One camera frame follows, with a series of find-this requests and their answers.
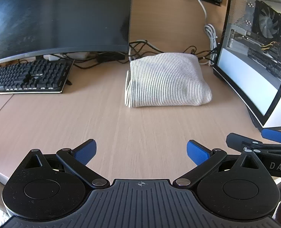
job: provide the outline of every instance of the computer case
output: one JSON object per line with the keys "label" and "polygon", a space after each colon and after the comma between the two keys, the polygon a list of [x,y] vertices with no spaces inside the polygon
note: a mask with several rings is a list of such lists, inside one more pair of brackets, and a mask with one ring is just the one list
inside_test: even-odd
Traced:
{"label": "computer case", "polygon": [[214,66],[262,128],[281,127],[281,0],[229,0]]}

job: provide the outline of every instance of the wooden desk surface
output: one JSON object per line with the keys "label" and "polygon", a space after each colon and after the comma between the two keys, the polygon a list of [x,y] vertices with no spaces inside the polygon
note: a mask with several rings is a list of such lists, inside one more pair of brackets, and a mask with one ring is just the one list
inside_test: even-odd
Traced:
{"label": "wooden desk surface", "polygon": [[199,107],[124,106],[128,64],[74,67],[72,86],[62,94],[15,94],[0,111],[0,180],[11,176],[29,150],[53,154],[89,138],[97,154],[88,167],[108,178],[170,178],[195,164],[186,144],[194,139],[210,149],[237,153],[225,144],[230,132],[261,139],[234,91],[203,66],[213,100]]}

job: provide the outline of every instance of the striped cloth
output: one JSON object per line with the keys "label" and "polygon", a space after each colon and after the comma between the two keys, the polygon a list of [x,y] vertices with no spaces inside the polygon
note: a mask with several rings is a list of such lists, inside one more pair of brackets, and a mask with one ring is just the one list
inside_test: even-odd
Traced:
{"label": "striped cloth", "polygon": [[130,69],[126,76],[126,106],[203,105],[212,99],[194,55],[147,56],[131,61]]}

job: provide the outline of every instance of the blue pad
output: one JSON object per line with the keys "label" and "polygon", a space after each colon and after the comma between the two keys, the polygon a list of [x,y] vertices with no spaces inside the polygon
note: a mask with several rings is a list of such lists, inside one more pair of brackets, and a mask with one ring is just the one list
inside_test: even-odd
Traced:
{"label": "blue pad", "polygon": [[89,163],[89,161],[96,154],[96,142],[93,140],[89,144],[85,145],[82,149],[74,153],[74,158],[78,160],[83,165]]}
{"label": "blue pad", "polygon": [[269,128],[263,128],[261,132],[261,136],[265,139],[281,143],[281,131],[276,131]]}
{"label": "blue pad", "polygon": [[205,151],[201,144],[197,144],[195,141],[189,141],[187,143],[187,155],[188,157],[196,164],[200,165],[201,163],[205,162],[207,159],[210,158],[209,149]]}

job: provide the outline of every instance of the computer monitor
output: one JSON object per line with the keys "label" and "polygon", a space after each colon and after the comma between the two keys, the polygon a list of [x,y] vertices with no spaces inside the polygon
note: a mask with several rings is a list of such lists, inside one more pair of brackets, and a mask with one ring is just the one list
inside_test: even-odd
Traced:
{"label": "computer monitor", "polygon": [[281,0],[229,0],[216,61],[259,125],[281,127]]}
{"label": "computer monitor", "polygon": [[79,51],[128,51],[131,0],[0,0],[0,63]]}

